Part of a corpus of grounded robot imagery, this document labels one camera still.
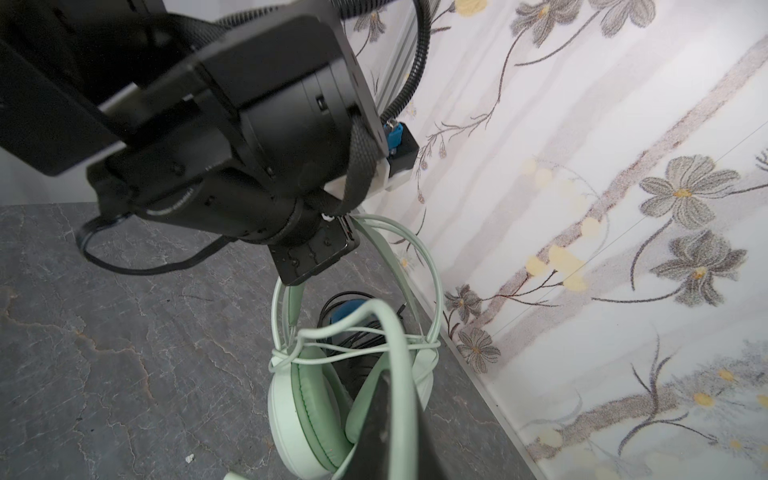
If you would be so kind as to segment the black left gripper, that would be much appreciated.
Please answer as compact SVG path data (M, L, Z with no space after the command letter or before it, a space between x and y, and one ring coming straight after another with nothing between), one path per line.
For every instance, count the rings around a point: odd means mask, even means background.
M270 245L269 251L282 283L299 286L319 275L359 246L350 216L322 220L315 233L298 245Z

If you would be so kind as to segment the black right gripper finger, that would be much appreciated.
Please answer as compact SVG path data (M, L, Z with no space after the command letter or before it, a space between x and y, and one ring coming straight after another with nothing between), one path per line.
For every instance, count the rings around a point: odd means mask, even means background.
M424 420L416 390L403 399L389 371L374 384L373 397L352 454L354 479L447 477Z

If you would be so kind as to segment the black blue headphones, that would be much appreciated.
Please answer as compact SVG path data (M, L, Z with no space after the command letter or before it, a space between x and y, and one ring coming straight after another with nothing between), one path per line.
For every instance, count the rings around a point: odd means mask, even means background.
M370 293L355 290L337 293L322 306L316 326L322 328L335 324L374 298L375 296ZM383 346L385 342L383 334L366 331L341 333L322 340L322 343L348 349L374 348ZM352 398L359 394L366 378L381 356L381 353L371 353L332 364L342 385Z

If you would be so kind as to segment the mint green headphones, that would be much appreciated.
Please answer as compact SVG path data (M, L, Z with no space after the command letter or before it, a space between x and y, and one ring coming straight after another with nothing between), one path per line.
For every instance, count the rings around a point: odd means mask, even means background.
M297 327L304 286L277 282L272 300L271 329L273 375L268 410L275 447L286 468L299 479L335 478L345 473L359 441L364 417L373 397L373 371L359 395L352 398L333 363L365 354L381 353L383 367L395 377L394 390L405 399L416 390L426 406L438 361L438 336L444 301L435 306L428 332L407 334L395 311L384 301L371 299L330 326ZM322 343L341 333L366 331L383 334L383 346L348 349Z

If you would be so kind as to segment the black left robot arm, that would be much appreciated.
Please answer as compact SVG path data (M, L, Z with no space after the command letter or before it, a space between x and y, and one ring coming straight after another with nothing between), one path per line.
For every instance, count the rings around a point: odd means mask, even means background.
M375 106L343 29L375 1L294 1L215 21L159 1L5 1L1 145L54 177L85 164L99 213L92 238L138 217L209 232L192 268L242 241L269 248L299 286L359 243L352 212L379 167L409 170L399 114L423 76L432 8L414 5L408 78Z

